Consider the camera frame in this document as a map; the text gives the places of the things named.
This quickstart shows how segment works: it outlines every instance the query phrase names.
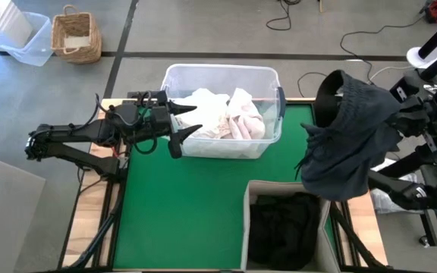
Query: black garment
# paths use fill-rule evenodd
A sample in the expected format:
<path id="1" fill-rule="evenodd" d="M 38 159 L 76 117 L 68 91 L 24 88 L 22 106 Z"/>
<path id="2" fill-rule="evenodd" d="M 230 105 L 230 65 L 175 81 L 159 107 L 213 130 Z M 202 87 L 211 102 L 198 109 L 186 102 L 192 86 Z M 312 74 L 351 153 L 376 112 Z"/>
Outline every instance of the black garment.
<path id="1" fill-rule="evenodd" d="M 301 269 L 315 252 L 319 215 L 311 194 L 259 196 L 250 206 L 249 259 L 274 270 Z"/>
<path id="2" fill-rule="evenodd" d="M 342 98 L 335 96 L 339 90 Z M 306 155 L 297 166 L 305 188 L 333 201 L 365 194 L 369 169 L 401 141 L 385 123 L 401 104 L 388 90 L 333 71 L 322 82 L 313 108 L 318 127 L 301 124 L 309 135 Z"/>

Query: wooden table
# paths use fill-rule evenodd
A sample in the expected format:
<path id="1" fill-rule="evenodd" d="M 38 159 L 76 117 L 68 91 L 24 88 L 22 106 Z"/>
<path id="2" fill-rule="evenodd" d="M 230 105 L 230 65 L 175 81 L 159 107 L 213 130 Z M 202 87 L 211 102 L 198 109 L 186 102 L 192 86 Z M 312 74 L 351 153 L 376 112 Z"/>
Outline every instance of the wooden table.
<path id="1" fill-rule="evenodd" d="M 314 99 L 288 99 L 288 101 L 305 101 L 312 102 Z M 120 105 L 123 99 L 104 99 L 102 100 L 102 106 L 108 108 L 110 105 Z M 105 113 L 100 111 L 98 118 L 104 118 Z M 112 156 L 112 150 L 109 148 L 103 148 L 95 144 L 91 145 L 90 153 L 99 157 Z M 84 188 L 87 185 L 97 181 L 99 176 L 94 171 L 86 172 L 83 178 Z M 104 203 L 104 197 L 106 188 L 108 187 L 107 181 L 102 181 L 94 187 L 86 190 L 79 197 L 75 213 L 71 222 L 70 233 L 68 237 L 68 243 L 65 246 L 64 257 L 62 266 L 71 265 L 75 262 L 80 254 L 89 246 L 92 239 L 95 237 L 99 223 L 101 221 L 102 205 Z M 110 202 L 110 209 L 115 204 L 117 199 L 119 185 L 114 185 L 112 189 L 112 197 Z M 358 237 L 365 244 L 366 248 L 379 260 L 381 263 L 387 265 L 387 258 L 385 256 L 384 246 L 377 225 L 377 218 L 373 208 L 373 202 L 370 198 L 370 194 L 360 196 L 348 200 L 348 207 L 351 213 L 351 221 L 355 232 Z M 99 259 L 99 265 L 105 265 L 108 259 L 108 251 L 110 244 L 110 237 L 112 233 L 111 227 L 105 236 L 102 243 L 102 252 Z M 347 253 L 349 253 L 349 244 L 345 236 L 342 238 L 342 247 L 346 254 L 345 260 L 347 265 L 351 265 L 351 259 L 349 259 Z"/>

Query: wicker basket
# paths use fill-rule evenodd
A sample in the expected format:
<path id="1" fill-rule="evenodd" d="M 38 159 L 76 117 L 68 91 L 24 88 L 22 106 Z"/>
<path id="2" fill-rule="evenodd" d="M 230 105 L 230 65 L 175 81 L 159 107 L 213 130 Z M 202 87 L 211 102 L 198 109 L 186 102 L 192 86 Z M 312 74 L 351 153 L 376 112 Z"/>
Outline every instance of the wicker basket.
<path id="1" fill-rule="evenodd" d="M 75 10 L 69 14 L 68 9 Z M 65 39 L 68 37 L 90 38 L 89 45 L 67 48 Z M 100 59 L 102 53 L 102 37 L 96 20 L 88 12 L 79 12 L 73 5 L 64 7 L 63 15 L 53 18 L 52 50 L 57 56 L 72 64 L 89 64 Z"/>

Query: dark gray cloth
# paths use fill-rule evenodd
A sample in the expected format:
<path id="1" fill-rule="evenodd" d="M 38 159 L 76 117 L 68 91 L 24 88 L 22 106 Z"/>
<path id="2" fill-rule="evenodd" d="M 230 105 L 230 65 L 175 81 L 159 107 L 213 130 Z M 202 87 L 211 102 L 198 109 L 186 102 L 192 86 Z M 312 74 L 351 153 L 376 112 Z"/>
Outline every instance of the dark gray cloth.
<path id="1" fill-rule="evenodd" d="M 385 123 L 399 112 L 401 104 L 388 90 L 370 86 L 343 71 L 334 71 L 323 81 L 313 106 L 317 120 L 325 123 L 325 116 L 331 115 L 331 104 L 323 109 L 323 116 L 321 106 L 324 108 L 325 98 L 331 101 L 339 89 L 343 98 L 329 126 L 301 124 L 309 137 L 306 154 L 297 166 L 307 190 L 334 201 L 365 194 L 368 170 L 382 163 L 386 152 L 401 140 L 399 133 Z"/>

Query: green table surface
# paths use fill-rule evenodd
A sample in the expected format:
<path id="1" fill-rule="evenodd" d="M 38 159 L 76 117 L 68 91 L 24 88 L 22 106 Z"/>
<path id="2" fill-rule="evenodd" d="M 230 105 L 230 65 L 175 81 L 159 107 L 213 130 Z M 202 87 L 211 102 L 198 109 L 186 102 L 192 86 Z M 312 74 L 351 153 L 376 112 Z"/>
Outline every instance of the green table surface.
<path id="1" fill-rule="evenodd" d="M 294 181 L 302 122 L 313 123 L 311 106 L 289 105 L 281 139 L 255 160 L 172 159 L 164 139 L 151 155 L 133 151 L 114 267 L 240 268 L 247 183 Z"/>

